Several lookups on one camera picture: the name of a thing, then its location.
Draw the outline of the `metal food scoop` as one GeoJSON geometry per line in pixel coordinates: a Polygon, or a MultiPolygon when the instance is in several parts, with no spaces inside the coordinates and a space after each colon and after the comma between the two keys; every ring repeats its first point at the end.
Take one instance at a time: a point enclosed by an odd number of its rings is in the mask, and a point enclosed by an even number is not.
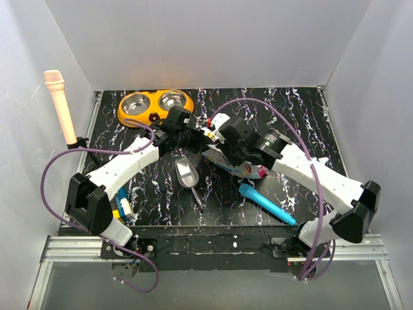
{"type": "Polygon", "coordinates": [[[191,190],[198,208],[203,210],[203,204],[201,203],[201,200],[196,192],[196,186],[199,183],[199,175],[194,166],[188,158],[182,158],[175,161],[174,167],[179,184],[183,188],[191,190]]]}

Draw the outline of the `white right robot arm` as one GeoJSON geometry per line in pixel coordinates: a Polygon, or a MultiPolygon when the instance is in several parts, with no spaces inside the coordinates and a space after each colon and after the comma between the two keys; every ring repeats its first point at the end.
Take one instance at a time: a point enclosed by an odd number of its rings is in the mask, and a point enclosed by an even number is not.
{"type": "Polygon", "coordinates": [[[361,183],[326,165],[309,160],[289,138],[277,130],[257,132],[238,116],[217,114],[211,121],[219,149],[231,165],[249,162],[283,174],[318,194],[333,211],[322,219],[299,226],[293,251],[308,256],[316,246],[338,238],[361,243],[378,210],[381,187],[373,180],[361,183]]]}

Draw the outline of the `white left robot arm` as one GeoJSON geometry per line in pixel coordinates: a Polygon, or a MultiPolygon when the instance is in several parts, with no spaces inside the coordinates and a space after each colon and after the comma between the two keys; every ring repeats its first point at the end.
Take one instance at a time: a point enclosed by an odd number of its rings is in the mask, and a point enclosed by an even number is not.
{"type": "Polygon", "coordinates": [[[166,119],[148,129],[139,129],[132,144],[102,167],[70,179],[65,211],[92,236],[115,243],[116,252],[131,258],[137,252],[133,232],[112,214],[111,201],[118,190],[138,172],[177,147],[201,152],[205,129],[188,124],[192,113],[173,107],[166,119]]]}

